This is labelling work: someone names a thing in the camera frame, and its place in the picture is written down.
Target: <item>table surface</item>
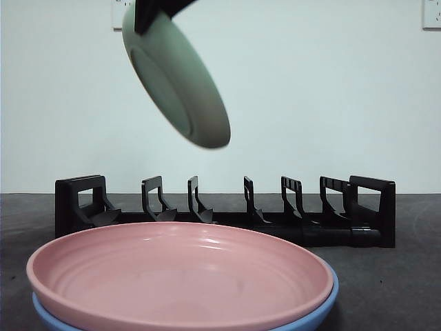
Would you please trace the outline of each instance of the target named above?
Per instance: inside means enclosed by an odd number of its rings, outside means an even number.
[[[241,194],[200,194],[215,211],[244,211]],[[184,194],[166,194],[180,211]],[[123,211],[141,211],[139,194],[109,194]],[[29,256],[54,238],[53,194],[2,194],[1,327],[5,331],[44,331],[31,301],[25,274]],[[338,209],[341,198],[329,200]],[[378,195],[360,203],[378,205]],[[264,211],[281,211],[279,194],[257,194]],[[396,248],[310,248],[336,271],[340,292],[318,331],[441,330],[441,194],[398,194]],[[305,194],[304,209],[320,211],[317,194]]]

